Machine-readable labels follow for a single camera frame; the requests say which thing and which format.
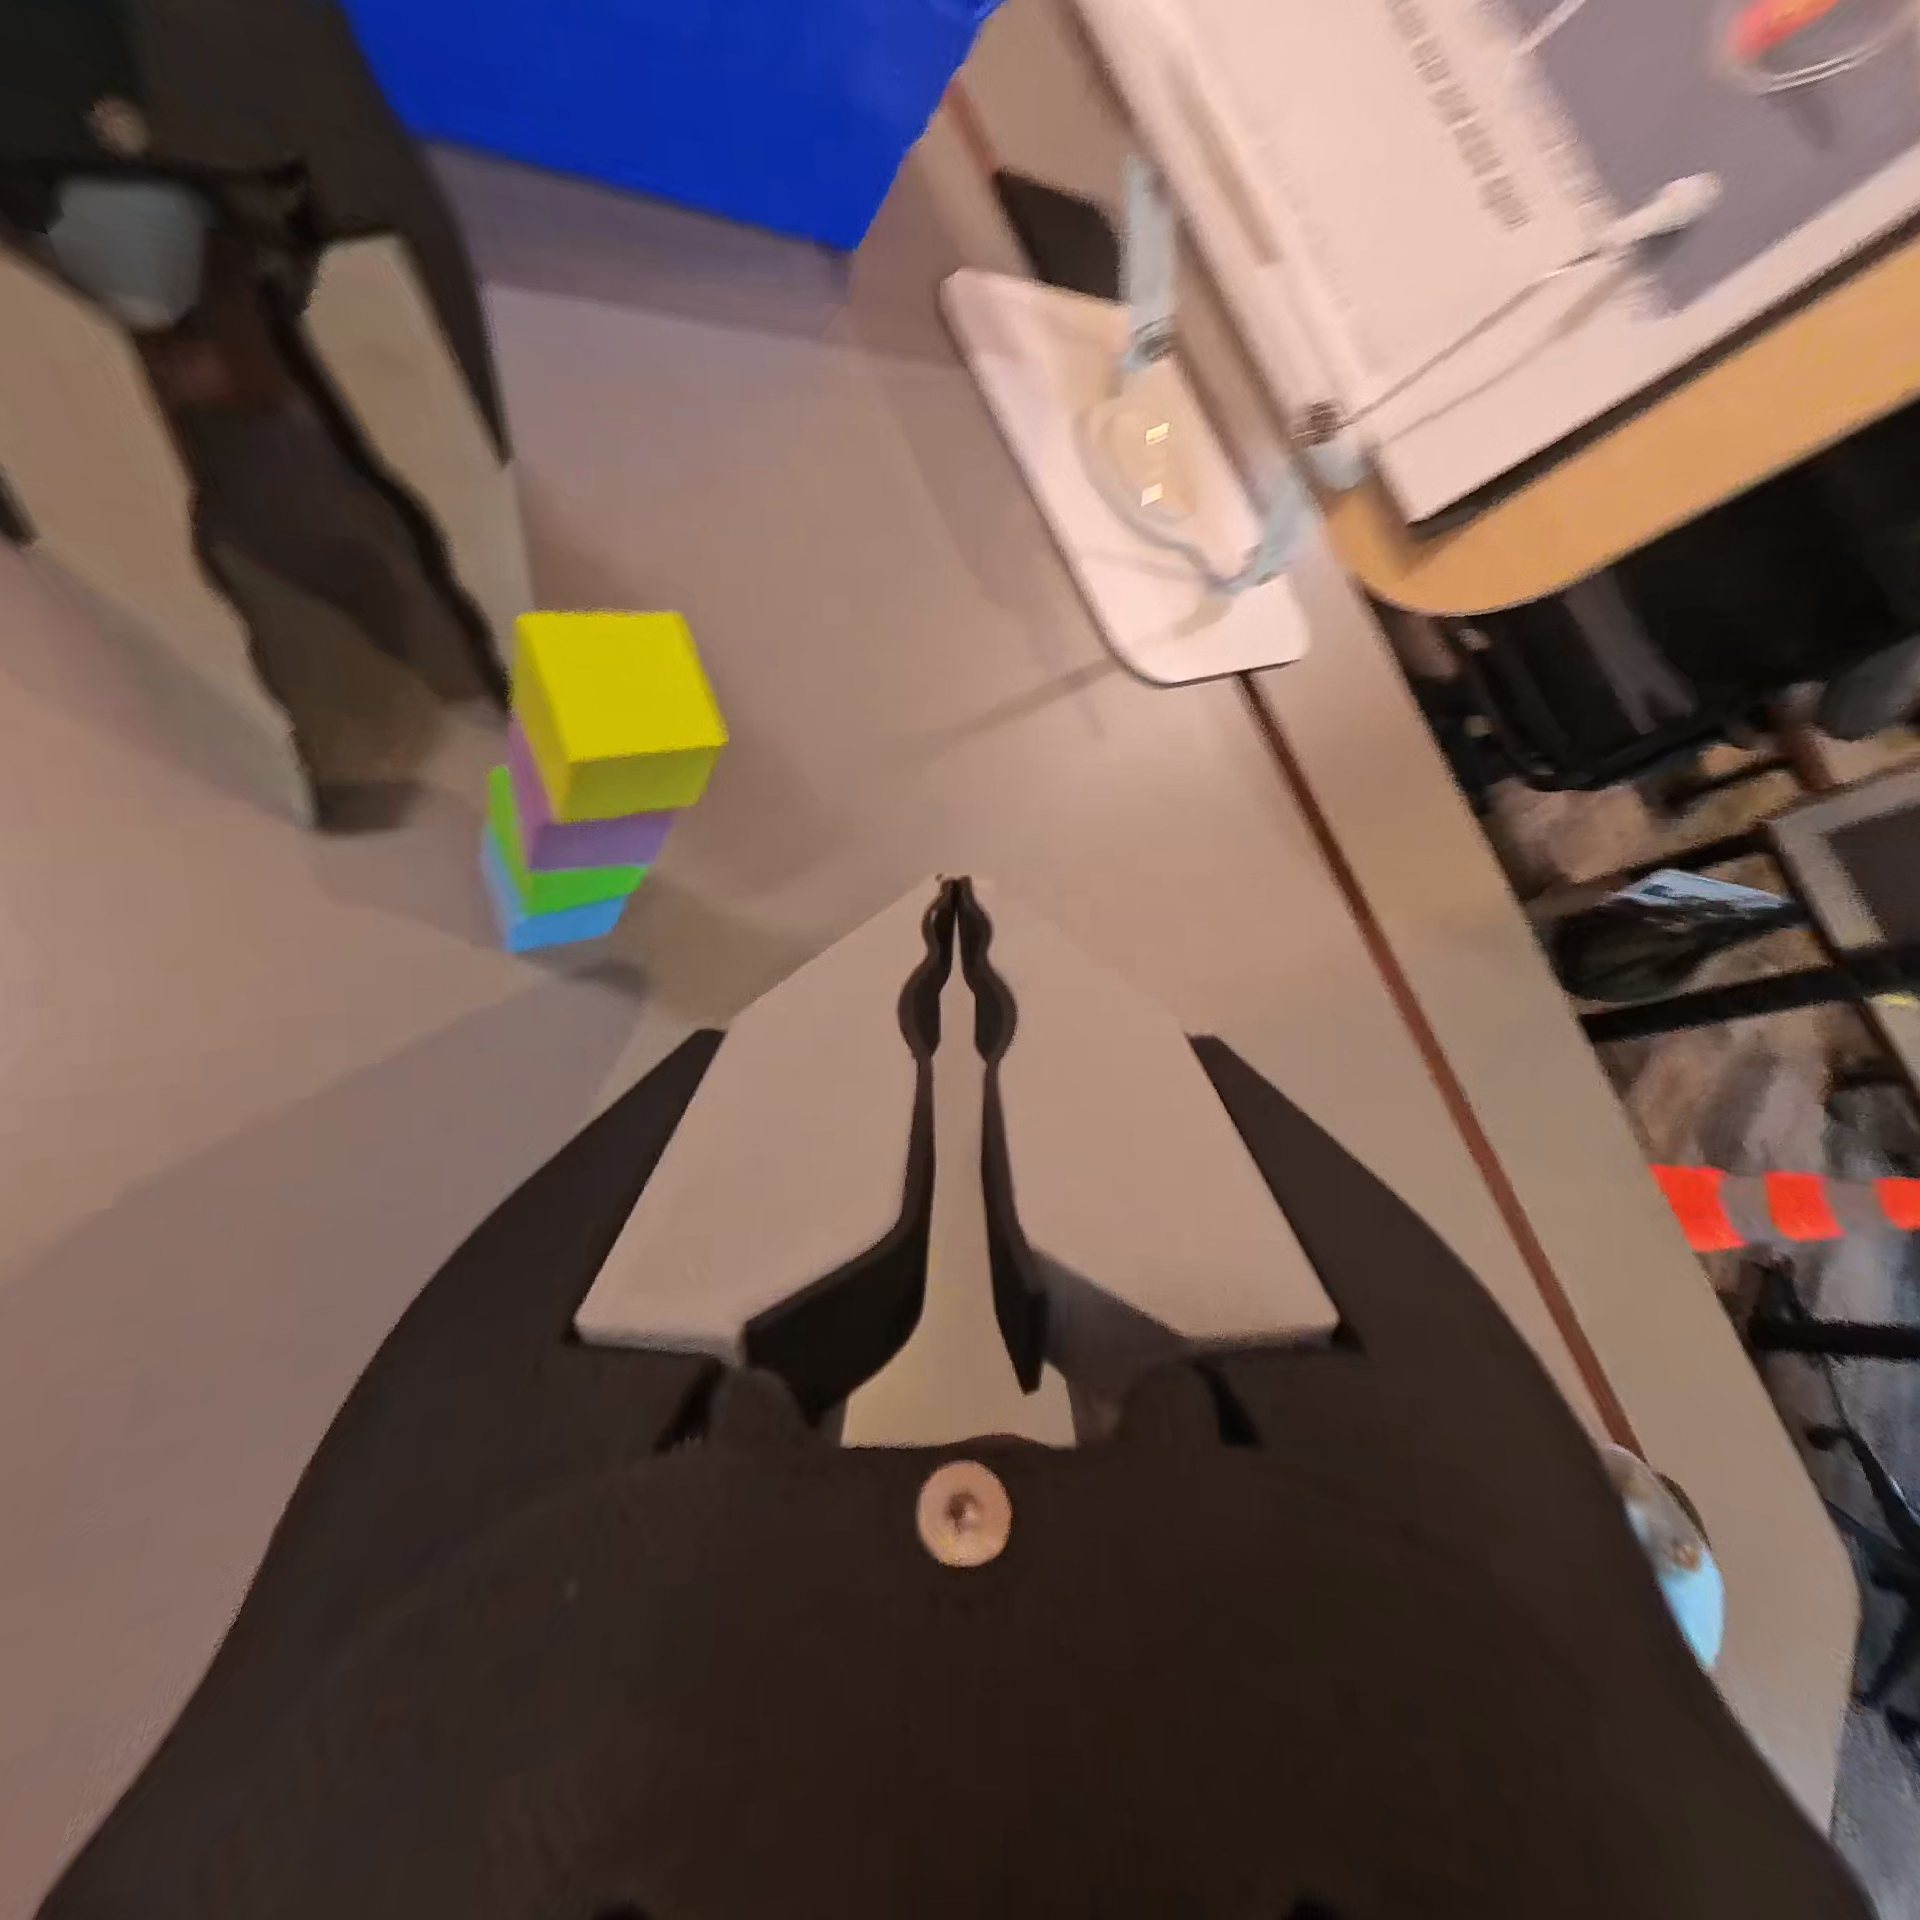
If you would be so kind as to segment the yellow foam cube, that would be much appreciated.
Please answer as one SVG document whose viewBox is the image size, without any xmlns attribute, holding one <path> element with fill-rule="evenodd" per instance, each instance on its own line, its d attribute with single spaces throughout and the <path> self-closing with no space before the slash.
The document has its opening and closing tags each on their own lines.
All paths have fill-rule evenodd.
<svg viewBox="0 0 1920 1920">
<path fill-rule="evenodd" d="M 689 809 L 728 744 L 673 610 L 519 615 L 512 711 L 563 825 Z"/>
</svg>

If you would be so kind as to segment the orange traffic cone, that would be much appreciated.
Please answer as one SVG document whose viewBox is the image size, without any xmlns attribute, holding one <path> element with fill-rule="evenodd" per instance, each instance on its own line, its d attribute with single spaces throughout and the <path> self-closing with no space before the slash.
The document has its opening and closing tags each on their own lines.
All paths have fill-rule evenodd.
<svg viewBox="0 0 1920 1920">
<path fill-rule="evenodd" d="M 1731 1173 L 1708 1167 L 1647 1168 L 1697 1256 L 1765 1246 L 1824 1246 L 1863 1233 L 1918 1233 L 1918 1181 L 1843 1181 L 1809 1170 Z"/>
</svg>

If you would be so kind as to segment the blue foam cube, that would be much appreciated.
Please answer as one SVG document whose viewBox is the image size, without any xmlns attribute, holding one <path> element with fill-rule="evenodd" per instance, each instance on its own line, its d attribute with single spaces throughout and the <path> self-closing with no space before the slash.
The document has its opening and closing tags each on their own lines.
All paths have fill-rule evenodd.
<svg viewBox="0 0 1920 1920">
<path fill-rule="evenodd" d="M 632 894 L 553 911 L 523 907 L 491 833 L 478 840 L 478 867 L 486 889 L 496 937 L 508 953 L 542 953 L 590 945 L 611 935 Z"/>
</svg>

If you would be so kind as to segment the green foam cube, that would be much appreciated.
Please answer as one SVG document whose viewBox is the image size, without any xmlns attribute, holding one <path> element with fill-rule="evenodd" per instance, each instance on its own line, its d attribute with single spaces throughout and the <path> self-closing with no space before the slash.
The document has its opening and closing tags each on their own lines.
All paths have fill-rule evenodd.
<svg viewBox="0 0 1920 1920">
<path fill-rule="evenodd" d="M 519 903 L 532 911 L 553 911 L 566 905 L 587 905 L 595 902 L 607 902 L 612 897 L 630 894 L 639 887 L 641 878 L 651 872 L 637 867 L 604 867 L 604 870 L 583 870 L 583 872 L 553 872 L 553 873 L 534 873 L 527 872 L 516 854 L 516 847 L 509 840 L 508 831 L 508 773 L 505 761 L 496 763 L 486 773 L 486 825 L 484 833 L 491 833 L 496 840 L 499 854 L 505 857 L 505 865 L 512 877 L 512 885 L 519 894 Z"/>
</svg>

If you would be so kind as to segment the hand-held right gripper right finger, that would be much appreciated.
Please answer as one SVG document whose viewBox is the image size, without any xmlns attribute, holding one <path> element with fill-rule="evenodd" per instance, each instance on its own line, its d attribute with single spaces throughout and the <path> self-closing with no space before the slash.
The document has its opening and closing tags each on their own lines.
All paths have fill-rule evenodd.
<svg viewBox="0 0 1920 1920">
<path fill-rule="evenodd" d="M 1337 1309 L 1195 1043 L 992 882 L 960 881 L 992 1304 L 1021 1390 L 1320 1343 Z"/>
</svg>

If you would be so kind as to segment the blue plastic bin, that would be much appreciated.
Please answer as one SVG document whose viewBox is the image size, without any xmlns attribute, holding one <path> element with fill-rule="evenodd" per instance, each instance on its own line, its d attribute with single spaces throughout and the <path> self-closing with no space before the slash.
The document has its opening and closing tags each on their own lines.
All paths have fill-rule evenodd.
<svg viewBox="0 0 1920 1920">
<path fill-rule="evenodd" d="M 993 2 L 347 2 L 425 142 L 829 253 L 865 240 Z"/>
</svg>

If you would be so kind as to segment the purple foam cube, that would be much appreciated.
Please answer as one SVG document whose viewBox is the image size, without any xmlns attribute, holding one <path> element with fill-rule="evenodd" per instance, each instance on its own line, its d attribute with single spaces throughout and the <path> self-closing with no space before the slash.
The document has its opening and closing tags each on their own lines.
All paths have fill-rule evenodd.
<svg viewBox="0 0 1920 1920">
<path fill-rule="evenodd" d="M 536 758 L 521 720 L 508 728 L 508 831 L 529 873 L 604 867 L 649 870 L 680 819 L 676 807 L 607 821 L 563 823 L 550 807 Z"/>
</svg>

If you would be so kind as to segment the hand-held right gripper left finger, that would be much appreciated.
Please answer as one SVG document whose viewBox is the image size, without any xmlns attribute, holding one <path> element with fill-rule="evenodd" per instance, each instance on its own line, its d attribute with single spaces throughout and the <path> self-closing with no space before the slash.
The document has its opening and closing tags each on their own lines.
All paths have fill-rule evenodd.
<svg viewBox="0 0 1920 1920">
<path fill-rule="evenodd" d="M 955 915 L 929 881 L 731 1022 L 574 1314 L 583 1345 L 763 1373 L 811 1419 L 901 1354 Z"/>
</svg>

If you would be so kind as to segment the white document stand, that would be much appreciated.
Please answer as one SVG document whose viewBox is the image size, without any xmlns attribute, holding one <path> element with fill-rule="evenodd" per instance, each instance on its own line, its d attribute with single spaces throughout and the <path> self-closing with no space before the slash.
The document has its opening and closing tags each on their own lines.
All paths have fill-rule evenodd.
<svg viewBox="0 0 1920 1920">
<path fill-rule="evenodd" d="M 1076 6 L 1368 594 L 1561 592 L 1915 405 L 1915 6 Z"/>
</svg>

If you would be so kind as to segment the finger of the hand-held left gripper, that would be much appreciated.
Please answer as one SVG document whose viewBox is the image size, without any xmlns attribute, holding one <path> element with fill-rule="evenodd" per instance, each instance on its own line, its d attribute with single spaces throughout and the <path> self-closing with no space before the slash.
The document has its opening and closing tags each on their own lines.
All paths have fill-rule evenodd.
<svg viewBox="0 0 1920 1920">
<path fill-rule="evenodd" d="M 468 638 L 473 678 L 505 707 L 516 626 L 536 599 L 519 479 L 401 239 L 325 248 L 300 333 L 352 454 Z"/>
<path fill-rule="evenodd" d="M 4 248 L 6 541 L 166 746 L 321 833 L 393 823 L 393 546 L 293 395 L 171 411 L 137 338 Z"/>
</svg>

